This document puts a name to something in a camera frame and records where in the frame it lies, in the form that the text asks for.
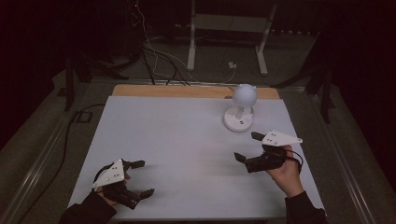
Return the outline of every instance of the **white sphere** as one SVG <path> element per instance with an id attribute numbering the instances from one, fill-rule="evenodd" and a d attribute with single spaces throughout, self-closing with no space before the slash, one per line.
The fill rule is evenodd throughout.
<path id="1" fill-rule="evenodd" d="M 249 107 L 256 104 L 257 90 L 255 86 L 249 84 L 239 84 L 233 91 L 233 102 L 242 107 Z"/>

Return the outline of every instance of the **white lamp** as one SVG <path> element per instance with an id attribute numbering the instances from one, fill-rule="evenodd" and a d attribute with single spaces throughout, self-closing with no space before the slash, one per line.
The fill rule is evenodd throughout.
<path id="1" fill-rule="evenodd" d="M 237 133 L 247 131 L 253 123 L 253 106 L 257 101 L 256 87 L 240 84 L 233 91 L 233 102 L 236 106 L 229 108 L 224 114 L 225 126 Z"/>

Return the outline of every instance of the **hand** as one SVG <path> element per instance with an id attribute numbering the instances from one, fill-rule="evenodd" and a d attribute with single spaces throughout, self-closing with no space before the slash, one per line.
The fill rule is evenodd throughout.
<path id="1" fill-rule="evenodd" d="M 125 179 L 131 179 L 131 177 L 130 177 L 127 173 L 125 173 Z M 101 196 L 101 197 L 103 198 L 103 200 L 105 200 L 105 202 L 108 203 L 108 205 L 114 206 L 114 205 L 117 204 L 117 202 L 111 201 L 111 200 L 109 200 L 107 197 L 105 197 L 105 194 L 103 193 L 102 187 L 99 187 L 99 188 L 96 190 L 96 193 L 97 193 L 99 196 Z"/>
<path id="2" fill-rule="evenodd" d="M 283 148 L 288 150 L 286 152 L 288 157 L 293 157 L 291 146 L 284 146 Z M 286 193 L 288 198 L 304 192 L 297 162 L 286 160 L 281 167 L 266 172 L 275 180 L 277 186 Z"/>

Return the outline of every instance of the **lamp base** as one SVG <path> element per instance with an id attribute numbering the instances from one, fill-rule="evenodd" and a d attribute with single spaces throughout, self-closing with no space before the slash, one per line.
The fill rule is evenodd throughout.
<path id="1" fill-rule="evenodd" d="M 253 113 L 251 107 L 244 108 L 241 119 L 236 117 L 238 106 L 229 108 L 223 117 L 224 125 L 231 131 L 242 133 L 247 131 L 253 124 Z"/>

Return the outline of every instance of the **black sleeve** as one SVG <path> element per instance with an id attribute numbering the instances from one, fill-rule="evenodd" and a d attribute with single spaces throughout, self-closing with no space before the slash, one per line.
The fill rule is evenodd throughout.
<path id="1" fill-rule="evenodd" d="M 90 193 L 82 204 L 73 204 L 64 211 L 59 224 L 106 224 L 116 210 L 98 194 Z"/>
<path id="2" fill-rule="evenodd" d="M 288 223 L 292 224 L 327 224 L 326 213 L 311 203 L 308 195 L 303 193 L 286 199 Z"/>

